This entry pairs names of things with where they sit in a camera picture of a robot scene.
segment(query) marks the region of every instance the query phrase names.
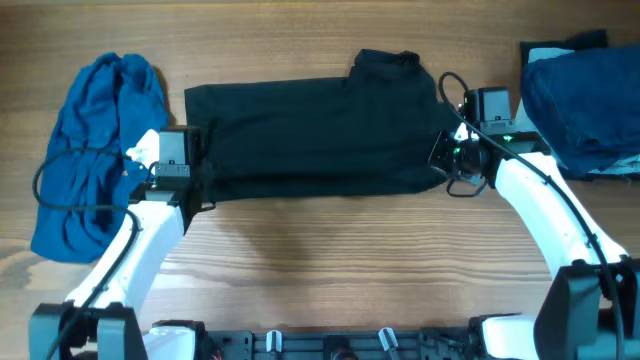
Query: wooden table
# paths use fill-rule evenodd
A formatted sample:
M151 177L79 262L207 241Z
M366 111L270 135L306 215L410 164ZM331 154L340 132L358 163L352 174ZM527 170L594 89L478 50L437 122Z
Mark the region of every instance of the wooden table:
M434 76L452 70L471 87L507 85L515 104L519 41L594 28L609 29L613 44L640 40L640 3L631 0L122 2L0 8L2 359L27 357L30 313L63 300L90 270L29 251L30 182L75 75L100 54L144 55L185 123L186 88L342 76L361 48L415 51ZM640 187L572 187L640 254ZM495 192L247 200L195 218L140 319L143 328L180 318L256 331L461 325L474 315L536 312L548 287L535 243Z

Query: folded clothes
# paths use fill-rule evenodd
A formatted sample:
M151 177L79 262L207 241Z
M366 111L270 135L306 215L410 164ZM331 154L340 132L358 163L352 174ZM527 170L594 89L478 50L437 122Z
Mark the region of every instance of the folded clothes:
M411 52L362 50L346 78L204 85L187 122L208 129L207 200L417 193L445 179L427 164L459 121Z
M106 54L76 77L58 114L47 158L72 147L124 154L147 130L159 130L167 122L162 88L149 63L139 55L121 59ZM44 171L40 193L45 201L60 205L126 207L129 193L146 173L139 164L110 155L74 153ZM31 249L55 261L91 262L104 253L123 218L119 212L65 212L40 206Z
M523 72L525 110L576 175L640 153L640 46L539 60Z

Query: crumpled blue fabric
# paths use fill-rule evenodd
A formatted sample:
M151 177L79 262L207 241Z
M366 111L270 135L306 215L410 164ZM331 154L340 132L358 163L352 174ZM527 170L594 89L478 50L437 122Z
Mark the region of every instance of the crumpled blue fabric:
M640 45L530 63L521 94L527 115L574 174L640 154Z
M167 125L164 101L160 83L142 56L105 54L76 77L58 114L47 158L71 147L124 154L147 130ZM54 204L127 207L129 193L146 174L147 169L138 163L107 154L74 153L45 169L40 192ZM55 261L92 262L107 249L124 216L113 211L65 212L40 206L31 250Z

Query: black fabric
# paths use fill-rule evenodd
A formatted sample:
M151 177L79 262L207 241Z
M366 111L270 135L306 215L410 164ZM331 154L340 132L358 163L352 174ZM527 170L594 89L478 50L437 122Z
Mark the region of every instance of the black fabric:
M185 105L207 129L211 201L421 192L445 180L427 159L459 125L411 52L362 50L347 78L199 86Z
M522 59L522 67L529 63L529 52L537 48L559 48L566 50L588 50L609 47L607 39L607 31L593 30L581 33L563 41L541 41L541 42L521 42L520 57Z

